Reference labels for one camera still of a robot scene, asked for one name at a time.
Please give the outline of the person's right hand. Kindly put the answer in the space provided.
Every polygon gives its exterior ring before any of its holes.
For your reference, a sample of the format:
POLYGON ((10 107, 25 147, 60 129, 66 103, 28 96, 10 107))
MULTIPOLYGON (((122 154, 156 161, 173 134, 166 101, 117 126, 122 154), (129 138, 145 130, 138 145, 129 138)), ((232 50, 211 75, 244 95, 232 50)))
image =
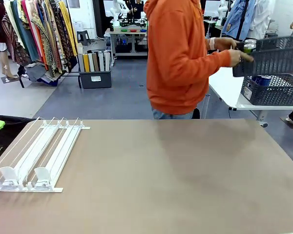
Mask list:
POLYGON ((253 62, 254 58, 244 52, 241 52, 240 50, 230 49, 230 65, 229 67, 236 66, 241 59, 244 59, 247 62, 253 62))

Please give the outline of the person's left hand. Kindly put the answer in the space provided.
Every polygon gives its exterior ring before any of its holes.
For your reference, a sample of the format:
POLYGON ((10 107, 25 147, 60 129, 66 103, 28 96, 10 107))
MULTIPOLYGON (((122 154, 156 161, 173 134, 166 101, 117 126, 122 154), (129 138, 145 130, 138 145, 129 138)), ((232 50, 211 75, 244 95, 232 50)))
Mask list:
POLYGON ((214 48, 219 51, 235 49, 239 42, 227 37, 215 38, 214 39, 214 48))

